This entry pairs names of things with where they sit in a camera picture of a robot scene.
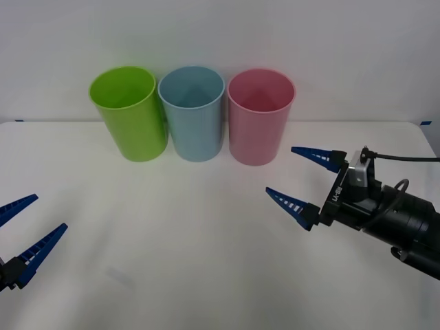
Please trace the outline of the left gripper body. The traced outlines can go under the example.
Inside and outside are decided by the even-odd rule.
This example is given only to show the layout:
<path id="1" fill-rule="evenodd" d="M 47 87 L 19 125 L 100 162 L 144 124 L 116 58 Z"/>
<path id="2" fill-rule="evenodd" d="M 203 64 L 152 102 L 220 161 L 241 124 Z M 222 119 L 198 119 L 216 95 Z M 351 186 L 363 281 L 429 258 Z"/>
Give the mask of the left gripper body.
<path id="1" fill-rule="evenodd" d="M 1 260 L 0 267 L 0 278 L 1 278 L 1 291 L 6 287 L 13 290 L 15 288 L 16 280 L 16 258 L 11 258 L 8 262 Z"/>

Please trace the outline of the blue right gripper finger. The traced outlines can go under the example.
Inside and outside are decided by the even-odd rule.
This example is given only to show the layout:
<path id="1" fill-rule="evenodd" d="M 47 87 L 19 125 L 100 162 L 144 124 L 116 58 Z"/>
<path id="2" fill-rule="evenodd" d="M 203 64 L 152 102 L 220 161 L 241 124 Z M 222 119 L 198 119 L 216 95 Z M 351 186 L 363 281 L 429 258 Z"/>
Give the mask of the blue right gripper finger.
<path id="1" fill-rule="evenodd" d="M 306 231 L 319 224 L 320 208 L 267 187 L 265 192 Z"/>
<path id="2" fill-rule="evenodd" d="M 347 153 L 338 150 L 322 150 L 301 146 L 291 147 L 291 152 L 311 160 L 332 173 L 338 173 L 345 163 Z"/>

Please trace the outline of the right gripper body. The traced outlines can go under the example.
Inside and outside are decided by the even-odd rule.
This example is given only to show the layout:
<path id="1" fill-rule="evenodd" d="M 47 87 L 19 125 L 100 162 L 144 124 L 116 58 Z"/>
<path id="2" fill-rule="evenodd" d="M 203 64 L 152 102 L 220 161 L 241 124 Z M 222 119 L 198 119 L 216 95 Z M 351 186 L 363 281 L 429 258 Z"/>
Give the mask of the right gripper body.
<path id="1" fill-rule="evenodd" d="M 353 185 L 349 172 L 349 163 L 343 163 L 320 211 L 319 222 L 331 226 L 337 221 L 359 231 L 379 208 L 382 183 L 375 178 L 373 160 L 369 160 L 362 169 L 366 175 L 365 186 Z"/>

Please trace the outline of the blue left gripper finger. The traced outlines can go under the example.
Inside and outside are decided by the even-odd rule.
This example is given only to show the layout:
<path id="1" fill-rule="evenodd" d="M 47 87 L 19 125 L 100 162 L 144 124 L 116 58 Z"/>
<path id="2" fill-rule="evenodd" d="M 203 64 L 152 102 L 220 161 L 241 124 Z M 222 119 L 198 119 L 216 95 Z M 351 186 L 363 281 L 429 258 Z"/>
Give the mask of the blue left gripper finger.
<path id="1" fill-rule="evenodd" d="M 37 269 L 45 260 L 65 231 L 66 223 L 62 223 L 40 241 L 29 247 L 20 255 L 5 263 L 5 286 L 10 289 L 23 289 L 34 277 Z"/>
<path id="2" fill-rule="evenodd" d="M 35 202 L 39 197 L 36 194 L 28 195 L 0 207 L 0 227 Z"/>

